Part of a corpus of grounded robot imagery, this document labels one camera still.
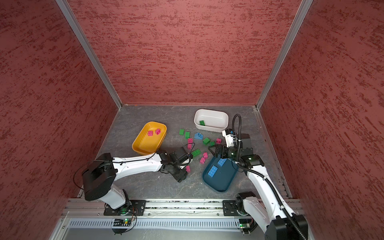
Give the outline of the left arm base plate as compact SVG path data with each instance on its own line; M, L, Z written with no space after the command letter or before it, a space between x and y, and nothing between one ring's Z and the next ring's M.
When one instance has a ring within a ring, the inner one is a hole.
M115 210L105 204L104 216L143 216L146 203L146 200L130 200Z

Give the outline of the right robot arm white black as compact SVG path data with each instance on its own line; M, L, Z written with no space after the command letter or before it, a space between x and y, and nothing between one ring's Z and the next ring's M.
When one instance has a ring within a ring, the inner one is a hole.
M296 214L286 203L269 177L260 156L251 149L235 149L216 145L215 157L231 160L243 170L255 186L261 201L251 192L237 195L238 212L249 215L255 222L251 229L260 227L266 240L308 240L309 225L303 215Z

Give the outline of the blue long brick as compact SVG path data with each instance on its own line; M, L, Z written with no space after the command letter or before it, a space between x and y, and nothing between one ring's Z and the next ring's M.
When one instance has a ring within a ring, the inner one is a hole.
M219 167L222 167L225 164L226 161L227 161L227 159L219 159L218 162L217 162L217 165Z
M212 166L210 170L208 171L208 176L213 178L215 173L217 172L218 168L216 166Z

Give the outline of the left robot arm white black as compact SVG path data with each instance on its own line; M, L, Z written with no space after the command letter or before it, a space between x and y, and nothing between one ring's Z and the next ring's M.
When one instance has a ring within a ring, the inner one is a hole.
M161 172L172 175L180 183L186 179L186 167L192 159L193 155L184 148L170 154L158 150L132 158L102 154L82 172L84 198L89 202L100 200L113 210L129 207L128 194L115 185L117 180L141 173Z

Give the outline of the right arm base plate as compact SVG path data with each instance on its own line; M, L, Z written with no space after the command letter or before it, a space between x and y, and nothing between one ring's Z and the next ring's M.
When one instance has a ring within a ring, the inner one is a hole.
M246 213L244 207L244 200L223 200L223 213L225 217L250 217L251 215Z

